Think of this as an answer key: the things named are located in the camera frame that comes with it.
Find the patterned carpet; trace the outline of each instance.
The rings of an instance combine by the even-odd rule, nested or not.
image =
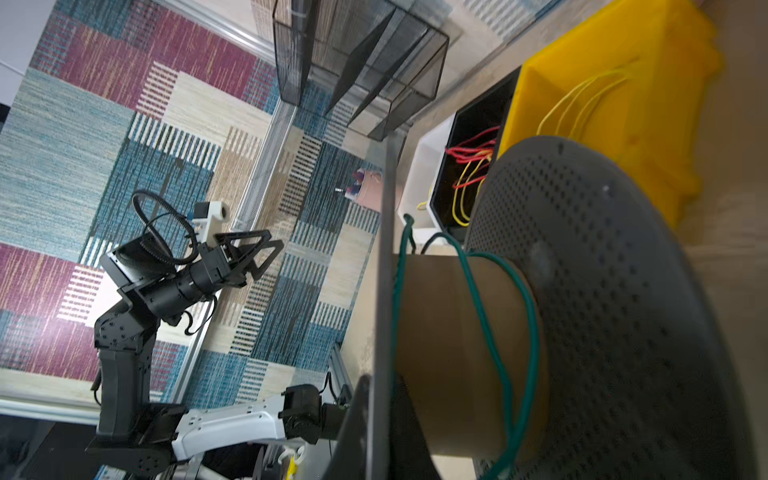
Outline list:
[[[306,94],[324,111],[329,92]],[[0,392],[92,405],[93,323],[119,298],[98,258],[141,232],[131,192],[158,191],[183,213],[221,199],[237,213],[278,97],[272,65],[150,0],[57,2],[0,133]],[[257,224],[286,248],[261,280],[223,292],[186,403],[322,382],[379,224],[336,188],[378,168],[376,152],[296,116]],[[153,399],[173,388],[181,330],[158,333]],[[39,378],[55,379],[45,394]]]

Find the green cable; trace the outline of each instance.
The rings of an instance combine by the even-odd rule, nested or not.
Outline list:
[[[397,341],[397,329],[398,329],[398,323],[399,323],[400,303],[402,300],[402,285],[405,279],[407,245],[409,241],[411,244],[413,243],[413,239],[412,239],[413,218],[408,214],[406,214],[404,218],[406,220],[406,227],[402,232],[402,238],[400,240],[398,269],[397,269],[397,275],[396,275],[396,281],[395,281],[395,289],[392,296],[392,306],[393,306],[392,331],[394,335],[393,349],[395,348],[394,344]],[[498,350],[496,349],[496,344],[493,340],[493,333],[488,324],[488,317],[485,315],[485,308],[482,305],[480,292],[478,291],[477,284],[475,283],[475,278],[472,275],[472,271],[469,269],[466,253],[462,249],[461,244],[459,244],[455,238],[448,235],[447,233],[438,232],[435,235],[433,235],[424,245],[424,247],[422,248],[422,254],[424,254],[424,252],[429,248],[432,242],[438,238],[445,238],[454,247],[454,249],[456,250],[456,253],[458,254],[459,262],[462,265],[462,270],[464,271],[464,275],[467,279],[467,284],[469,286],[469,291],[470,291],[470,294],[472,295],[472,302],[475,304],[475,308],[477,309],[477,312],[478,312],[478,317],[480,318],[480,324],[483,329],[483,333],[485,335],[485,341],[488,345],[488,350],[491,353],[491,357],[494,360],[494,364],[496,366],[499,379],[502,382],[502,398],[504,401],[503,416],[504,416],[504,423],[505,423],[505,433],[507,437],[507,449],[499,458],[499,460],[491,467],[491,469],[488,470],[485,473],[485,475],[482,476],[482,480],[492,480],[493,478],[497,478],[498,475],[505,468],[507,468],[509,465],[511,465],[515,461],[515,457],[517,457],[518,450],[520,449],[520,444],[522,443],[522,440],[525,437],[525,429],[528,426],[528,418],[530,417],[531,409],[533,407],[533,400],[534,400],[535,391],[536,391],[536,382],[538,379],[538,357],[539,357],[538,324],[536,323],[536,309],[533,302],[533,298],[531,294],[528,292],[528,288],[526,287],[525,283],[522,281],[522,279],[518,275],[517,271],[511,268],[509,264],[506,263],[501,257],[498,257],[493,253],[470,253],[469,254],[470,257],[485,258],[499,265],[515,282],[515,285],[517,286],[517,288],[520,289],[520,293],[522,294],[523,299],[525,301],[525,310],[528,316],[528,330],[531,334],[531,360],[528,364],[528,376],[525,384],[525,394],[523,395],[520,419],[518,421],[518,424],[515,425],[512,420],[512,417],[513,417],[512,385],[511,385],[511,382],[509,381],[509,375],[507,374],[506,368],[504,367],[504,363],[502,362],[501,357],[498,354]]]

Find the teal cord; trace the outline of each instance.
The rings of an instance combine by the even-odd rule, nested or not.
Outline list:
[[[403,281],[405,279],[405,267],[406,267],[406,253],[407,253],[407,246],[410,242],[413,245],[413,239],[412,239],[412,227],[413,227],[413,218],[406,214],[404,216],[406,220],[406,226],[402,232],[402,238],[400,240],[400,252],[399,252],[399,258],[398,258],[398,264],[397,264],[397,275],[395,280],[395,289],[394,293],[392,295],[392,334],[394,335],[393,338],[393,350],[395,349],[395,345],[397,342],[397,332],[398,332],[398,324],[399,324],[399,317],[400,317],[400,304],[402,301],[402,285]],[[450,235],[439,232],[430,238],[427,243],[422,248],[422,254],[429,248],[429,246],[432,244],[434,240],[437,238],[445,238],[456,250],[456,253],[458,254],[458,260],[462,265],[462,270],[464,271],[464,275],[467,279],[467,284],[469,286],[469,292],[472,295],[472,302],[475,304],[475,309],[477,310],[478,317],[480,319],[480,325],[483,330],[483,334],[485,336],[485,342],[488,345],[488,351],[491,353],[491,357],[493,358],[494,364],[496,366],[496,370],[498,372],[498,377],[502,382],[502,399],[503,399],[503,418],[504,418],[504,425],[505,425],[505,434],[507,438],[507,449],[502,454],[501,458],[491,467],[490,470],[488,470],[485,475],[482,476],[482,480],[492,480],[494,478],[497,478],[498,475],[508,466],[512,465],[515,461],[515,458],[517,457],[518,450],[520,449],[520,445],[523,441],[523,438],[525,437],[525,429],[528,426],[528,418],[531,414],[531,409],[533,407],[533,400],[536,392],[536,382],[538,379],[538,357],[539,357],[539,343],[538,343],[538,324],[536,323],[536,309],[533,302],[533,298],[531,294],[528,292],[528,288],[526,287],[525,283],[522,281],[520,276],[518,275],[517,271],[515,271],[513,268],[511,268],[501,257],[498,257],[492,253],[470,253],[470,257],[481,257],[488,259],[496,264],[498,264],[504,271],[512,278],[512,280],[515,282],[515,285],[517,288],[520,289],[520,292],[523,296],[523,299],[525,301],[525,310],[528,317],[528,330],[531,334],[531,359],[528,363],[528,376],[525,383],[525,394],[523,395],[523,402],[522,402],[522,408],[520,411],[520,419],[518,420],[518,424],[515,425],[513,422],[513,411],[512,411],[512,402],[513,402],[513,391],[512,391],[512,384],[509,380],[509,375],[507,374],[507,370],[504,367],[504,363],[502,362],[502,359],[500,355],[498,354],[498,350],[496,349],[496,344],[493,340],[493,332],[491,331],[491,328],[488,324],[488,317],[485,314],[485,308],[482,305],[482,300],[480,298],[480,292],[478,290],[477,284],[475,283],[475,278],[472,275],[472,271],[469,268],[469,263],[467,261],[467,254],[462,249],[461,244],[458,243],[458,241],[451,237]]]

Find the white wall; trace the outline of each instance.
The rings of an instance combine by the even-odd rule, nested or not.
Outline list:
[[[54,3],[0,0],[0,103],[13,103]]]

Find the robotic arm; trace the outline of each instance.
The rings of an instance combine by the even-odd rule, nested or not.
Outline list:
[[[160,216],[148,220],[141,209],[144,198],[155,200],[167,211],[164,215],[171,215],[188,232],[192,251],[187,257],[173,257],[154,227]],[[138,190],[132,201],[144,221],[144,232],[99,260],[122,300],[94,326],[101,371],[93,389],[101,384],[101,414],[86,452],[106,465],[151,477],[175,462],[225,445],[298,437],[310,443],[334,439],[344,411],[322,404],[312,385],[290,387],[261,403],[223,409],[187,411],[181,405],[149,402],[152,349],[160,321],[176,326],[195,303],[215,302],[214,294],[225,286],[246,286],[246,273],[259,279],[283,242],[271,240],[268,230],[214,233],[227,217],[221,202],[195,206],[195,231],[152,192]],[[246,239],[257,241],[234,244]],[[258,265],[257,256],[266,255],[268,249],[272,252]]]

